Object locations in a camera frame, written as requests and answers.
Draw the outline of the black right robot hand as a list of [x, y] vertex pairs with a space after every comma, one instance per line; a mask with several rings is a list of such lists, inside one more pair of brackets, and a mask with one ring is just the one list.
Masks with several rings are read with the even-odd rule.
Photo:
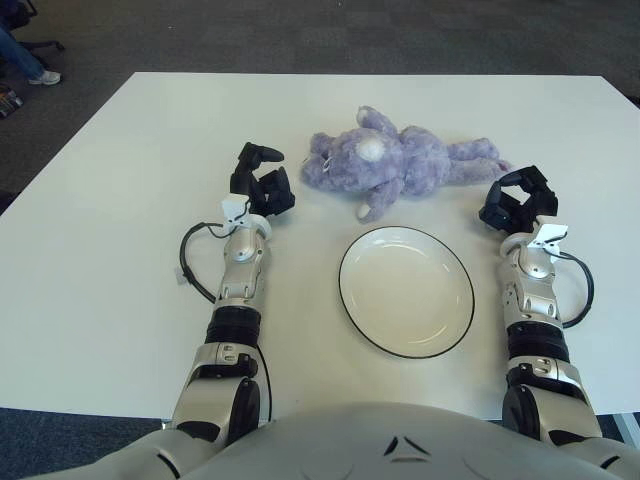
[[[503, 191], [512, 186], [529, 195], [524, 203]], [[539, 215], [556, 216], [557, 211], [558, 199], [548, 187], [546, 177], [536, 166], [529, 166], [510, 172], [492, 184], [479, 219], [507, 234], [532, 233]]]

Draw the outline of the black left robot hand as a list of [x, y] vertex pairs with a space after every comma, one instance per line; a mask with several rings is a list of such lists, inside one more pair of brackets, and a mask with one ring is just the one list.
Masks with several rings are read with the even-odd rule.
[[244, 145], [231, 175], [230, 192], [248, 197], [250, 213], [268, 217], [294, 207], [295, 195], [282, 166], [261, 178], [254, 175], [254, 171], [263, 163], [279, 163], [283, 160], [284, 155], [276, 149], [251, 142]]

